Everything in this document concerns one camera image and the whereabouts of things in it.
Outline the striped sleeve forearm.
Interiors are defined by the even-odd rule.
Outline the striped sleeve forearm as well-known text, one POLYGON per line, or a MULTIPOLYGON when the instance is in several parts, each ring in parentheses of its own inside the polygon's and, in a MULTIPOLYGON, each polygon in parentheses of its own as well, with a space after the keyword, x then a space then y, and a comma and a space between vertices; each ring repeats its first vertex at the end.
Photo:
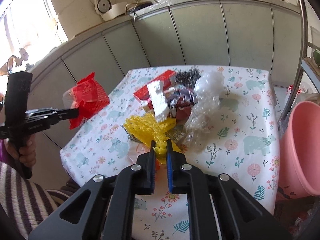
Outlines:
POLYGON ((1 206, 14 228, 28 239, 29 234, 68 197, 43 189, 23 179, 8 164, 1 163, 1 206))

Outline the person's left hand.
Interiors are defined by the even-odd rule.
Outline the person's left hand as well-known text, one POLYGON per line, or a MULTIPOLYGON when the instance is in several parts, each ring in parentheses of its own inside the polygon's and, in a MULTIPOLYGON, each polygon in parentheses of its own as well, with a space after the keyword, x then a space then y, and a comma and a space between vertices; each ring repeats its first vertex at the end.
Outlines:
POLYGON ((14 145, 9 141, 9 139, 4 140, 4 147, 7 153, 13 157, 13 159, 18 160, 20 163, 24 164, 26 167, 32 168, 36 164, 36 142, 35 135, 30 135, 25 139, 25 145, 16 150, 14 145))

